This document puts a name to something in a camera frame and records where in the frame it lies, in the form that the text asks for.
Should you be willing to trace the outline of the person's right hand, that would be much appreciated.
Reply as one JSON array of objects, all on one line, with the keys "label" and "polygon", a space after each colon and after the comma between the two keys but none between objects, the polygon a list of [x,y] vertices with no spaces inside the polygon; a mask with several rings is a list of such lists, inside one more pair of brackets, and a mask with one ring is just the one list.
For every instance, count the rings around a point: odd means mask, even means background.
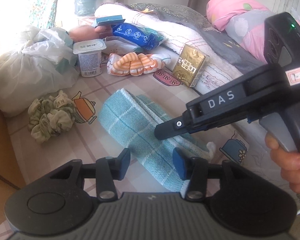
[{"label": "person's right hand", "polygon": [[277,140],[267,133],[265,143],[271,149],[270,157],[281,168],[281,177],[289,182],[295,193],[300,193],[300,152],[286,152]]}]

